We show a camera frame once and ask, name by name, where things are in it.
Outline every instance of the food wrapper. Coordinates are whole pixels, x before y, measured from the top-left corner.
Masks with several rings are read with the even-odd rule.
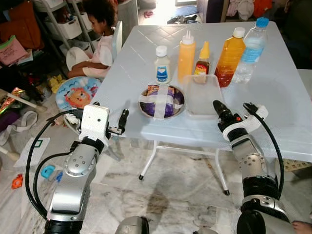
[[[151,117],[155,117],[155,107],[158,90],[158,85],[149,85],[148,89],[141,95],[139,101],[143,112]],[[184,104],[183,94],[175,89],[173,86],[168,86],[166,104],[164,106],[164,118],[173,116],[175,114],[175,109],[177,108],[177,106],[182,106],[181,104]]]
[[[16,87],[13,89],[11,94],[18,96],[22,99],[29,100],[29,97],[26,95],[25,91]],[[23,103],[16,101],[14,98],[6,97],[1,101],[0,115],[3,114],[8,109],[19,109],[23,106]]]

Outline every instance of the child's hair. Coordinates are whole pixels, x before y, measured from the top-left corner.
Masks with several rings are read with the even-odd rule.
[[[98,22],[106,21],[107,26],[115,24],[116,8],[112,0],[83,0],[83,9]]]

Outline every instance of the table leg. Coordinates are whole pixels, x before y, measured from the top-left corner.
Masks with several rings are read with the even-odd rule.
[[[222,187],[223,187],[223,192],[225,195],[230,195],[230,192],[229,192],[229,189],[228,189],[228,186],[225,182],[225,178],[224,178],[224,175],[223,175],[223,172],[222,172],[222,169],[220,167],[220,162],[219,162],[219,149],[216,149],[215,150],[215,166],[216,166],[216,169],[218,171],[218,175],[219,175],[219,179],[221,180],[221,184],[222,184]]]
[[[143,180],[147,170],[149,169],[150,165],[152,164],[152,161],[156,155],[157,146],[158,146],[158,141],[154,140],[154,147],[153,147],[152,155],[150,156],[150,159],[148,160],[143,171],[141,172],[140,176],[138,177],[139,180]]]

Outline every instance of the person's foot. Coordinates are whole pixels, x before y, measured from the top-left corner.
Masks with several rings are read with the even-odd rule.
[[[294,221],[292,226],[297,234],[312,234],[312,224],[310,223]]]

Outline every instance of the cartoon plate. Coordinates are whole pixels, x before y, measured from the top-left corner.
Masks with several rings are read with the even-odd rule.
[[[61,111],[83,108],[96,94],[101,82],[96,78],[75,77],[64,82],[57,91],[56,102]]]

